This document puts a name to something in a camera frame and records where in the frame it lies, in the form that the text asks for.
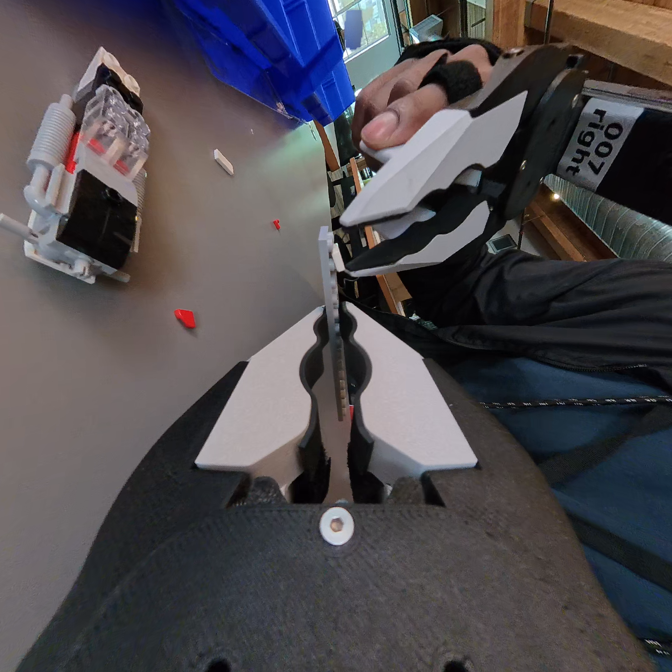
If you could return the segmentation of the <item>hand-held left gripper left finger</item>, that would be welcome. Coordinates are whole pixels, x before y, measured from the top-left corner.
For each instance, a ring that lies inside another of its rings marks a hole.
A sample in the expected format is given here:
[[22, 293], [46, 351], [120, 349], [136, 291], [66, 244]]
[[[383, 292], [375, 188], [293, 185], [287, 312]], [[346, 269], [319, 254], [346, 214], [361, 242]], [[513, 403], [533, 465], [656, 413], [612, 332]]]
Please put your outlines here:
[[331, 460], [313, 389], [328, 341], [319, 307], [245, 362], [196, 466], [272, 478], [290, 501], [324, 501]]

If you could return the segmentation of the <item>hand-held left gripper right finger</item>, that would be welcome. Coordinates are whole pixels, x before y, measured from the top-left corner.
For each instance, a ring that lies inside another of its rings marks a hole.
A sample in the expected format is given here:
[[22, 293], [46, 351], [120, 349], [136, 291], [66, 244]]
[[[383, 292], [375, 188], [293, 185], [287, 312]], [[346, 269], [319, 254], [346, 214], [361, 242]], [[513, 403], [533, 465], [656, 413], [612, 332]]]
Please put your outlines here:
[[474, 468], [476, 455], [423, 356], [350, 302], [340, 319], [354, 500], [384, 501], [399, 479]]

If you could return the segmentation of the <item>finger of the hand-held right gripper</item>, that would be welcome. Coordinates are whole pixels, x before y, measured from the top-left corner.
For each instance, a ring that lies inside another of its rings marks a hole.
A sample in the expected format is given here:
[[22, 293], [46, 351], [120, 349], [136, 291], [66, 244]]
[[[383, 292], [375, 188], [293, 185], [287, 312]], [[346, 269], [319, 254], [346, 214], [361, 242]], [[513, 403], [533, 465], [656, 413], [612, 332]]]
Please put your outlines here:
[[527, 92], [473, 117], [467, 110], [443, 109], [387, 161], [340, 217], [349, 228], [409, 213], [433, 191], [448, 189], [465, 170], [497, 163], [510, 143]]
[[485, 199], [456, 199], [429, 220], [412, 224], [398, 237], [383, 240], [346, 263], [343, 271], [363, 278], [442, 264], [485, 240], [491, 214]]

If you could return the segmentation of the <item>long grey studded plate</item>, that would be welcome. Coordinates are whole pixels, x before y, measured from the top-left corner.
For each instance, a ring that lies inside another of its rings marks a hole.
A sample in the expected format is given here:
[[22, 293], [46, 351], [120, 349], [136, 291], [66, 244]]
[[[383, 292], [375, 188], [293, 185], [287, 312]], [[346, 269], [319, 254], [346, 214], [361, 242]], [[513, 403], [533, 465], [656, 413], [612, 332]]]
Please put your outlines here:
[[337, 273], [329, 254], [335, 244], [333, 232], [328, 226], [322, 226], [318, 234], [318, 256], [323, 281], [324, 314], [327, 320], [337, 415], [339, 421], [350, 425], [351, 408], [349, 404], [345, 349], [341, 335], [340, 294]]

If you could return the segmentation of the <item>person's right forearm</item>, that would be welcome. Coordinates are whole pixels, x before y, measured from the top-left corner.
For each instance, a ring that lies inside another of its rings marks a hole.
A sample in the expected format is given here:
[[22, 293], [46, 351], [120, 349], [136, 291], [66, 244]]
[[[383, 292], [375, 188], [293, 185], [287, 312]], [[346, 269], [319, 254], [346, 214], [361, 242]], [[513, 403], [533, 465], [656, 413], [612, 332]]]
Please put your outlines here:
[[614, 372], [671, 392], [671, 265], [656, 260], [545, 260], [486, 247], [401, 272], [428, 329], [370, 310], [423, 356], [524, 357], [578, 372]]

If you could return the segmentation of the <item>grey desk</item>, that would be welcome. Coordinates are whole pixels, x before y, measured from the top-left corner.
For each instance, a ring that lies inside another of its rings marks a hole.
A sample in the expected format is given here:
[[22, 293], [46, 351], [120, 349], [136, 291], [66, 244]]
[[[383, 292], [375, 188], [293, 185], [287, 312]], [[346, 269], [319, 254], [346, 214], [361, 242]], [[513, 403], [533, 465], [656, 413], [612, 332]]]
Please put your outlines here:
[[316, 238], [330, 211], [315, 127], [216, 80], [180, 19], [161, 1], [1, 2], [2, 213], [26, 222], [38, 126], [99, 46], [138, 80], [151, 130], [128, 283], [70, 278], [1, 231], [2, 671], [55, 615], [163, 432], [323, 302]]

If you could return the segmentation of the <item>person's right hand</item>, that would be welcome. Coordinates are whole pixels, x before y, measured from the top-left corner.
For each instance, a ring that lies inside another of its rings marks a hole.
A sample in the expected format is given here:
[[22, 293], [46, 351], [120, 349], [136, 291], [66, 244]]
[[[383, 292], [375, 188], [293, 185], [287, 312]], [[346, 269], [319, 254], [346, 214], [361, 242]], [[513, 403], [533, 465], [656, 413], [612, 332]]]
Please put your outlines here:
[[407, 47], [391, 69], [357, 96], [353, 143], [378, 167], [377, 152], [405, 144], [434, 114], [481, 90], [502, 52], [475, 38]]

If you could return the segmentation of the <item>blue plastic bin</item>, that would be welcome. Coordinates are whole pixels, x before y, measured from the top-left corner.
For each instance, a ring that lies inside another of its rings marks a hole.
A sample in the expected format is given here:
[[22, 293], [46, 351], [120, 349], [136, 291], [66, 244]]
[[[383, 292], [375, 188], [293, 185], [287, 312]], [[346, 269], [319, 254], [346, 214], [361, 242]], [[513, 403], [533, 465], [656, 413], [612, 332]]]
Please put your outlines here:
[[305, 66], [279, 1], [173, 1], [211, 73], [263, 105], [315, 120]]
[[348, 80], [340, 38], [327, 1], [252, 1], [248, 39], [296, 100], [319, 96], [327, 81]]
[[300, 104], [305, 109], [308, 120], [314, 120], [325, 127], [339, 118], [354, 101], [354, 89], [348, 70], [345, 62], [340, 60], [315, 91]]

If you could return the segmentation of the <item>wooden ceiling beam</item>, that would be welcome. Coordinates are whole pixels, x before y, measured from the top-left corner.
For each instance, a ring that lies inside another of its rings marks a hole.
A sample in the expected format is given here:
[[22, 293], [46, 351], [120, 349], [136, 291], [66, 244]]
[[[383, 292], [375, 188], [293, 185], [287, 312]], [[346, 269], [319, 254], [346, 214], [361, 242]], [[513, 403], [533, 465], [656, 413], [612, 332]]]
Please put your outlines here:
[[595, 80], [671, 89], [670, 1], [554, 1], [549, 37], [586, 56]]

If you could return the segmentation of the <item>large window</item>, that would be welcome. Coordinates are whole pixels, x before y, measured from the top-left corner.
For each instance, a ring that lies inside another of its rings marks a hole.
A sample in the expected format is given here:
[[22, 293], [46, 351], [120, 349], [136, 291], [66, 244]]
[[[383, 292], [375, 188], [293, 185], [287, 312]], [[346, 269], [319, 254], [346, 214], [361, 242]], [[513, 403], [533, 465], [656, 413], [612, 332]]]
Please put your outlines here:
[[346, 63], [365, 56], [391, 62], [399, 55], [390, 1], [328, 1], [327, 4], [341, 30]]

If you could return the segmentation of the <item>person's blue jacket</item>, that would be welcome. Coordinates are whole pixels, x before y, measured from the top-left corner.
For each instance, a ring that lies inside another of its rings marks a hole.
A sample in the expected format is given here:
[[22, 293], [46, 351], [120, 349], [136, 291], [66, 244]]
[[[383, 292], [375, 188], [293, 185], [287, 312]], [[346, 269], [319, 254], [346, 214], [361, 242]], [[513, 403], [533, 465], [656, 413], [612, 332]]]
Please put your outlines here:
[[671, 670], [671, 575], [664, 584], [631, 569], [657, 558], [671, 566], [670, 392], [614, 372], [578, 372], [523, 357], [473, 356], [446, 364], [449, 375], [542, 466], [576, 529], [606, 597], [648, 650]]

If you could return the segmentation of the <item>black white brick vehicle model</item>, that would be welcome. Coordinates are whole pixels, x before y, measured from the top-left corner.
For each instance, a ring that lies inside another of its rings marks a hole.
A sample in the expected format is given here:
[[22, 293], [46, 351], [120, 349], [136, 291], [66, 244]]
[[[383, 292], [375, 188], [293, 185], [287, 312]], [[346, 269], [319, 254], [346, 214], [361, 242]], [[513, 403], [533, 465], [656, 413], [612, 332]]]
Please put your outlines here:
[[27, 258], [87, 284], [129, 280], [150, 148], [143, 111], [137, 80], [104, 46], [72, 95], [47, 107], [26, 161], [28, 222], [1, 214]]

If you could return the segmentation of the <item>silver ventilation duct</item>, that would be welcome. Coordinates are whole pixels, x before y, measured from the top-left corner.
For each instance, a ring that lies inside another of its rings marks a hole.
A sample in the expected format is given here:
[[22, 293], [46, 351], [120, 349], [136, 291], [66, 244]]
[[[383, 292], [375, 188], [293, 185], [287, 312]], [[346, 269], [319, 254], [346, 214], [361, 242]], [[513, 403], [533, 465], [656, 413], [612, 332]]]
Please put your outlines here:
[[617, 257], [671, 263], [671, 225], [556, 175], [547, 176], [544, 183]]

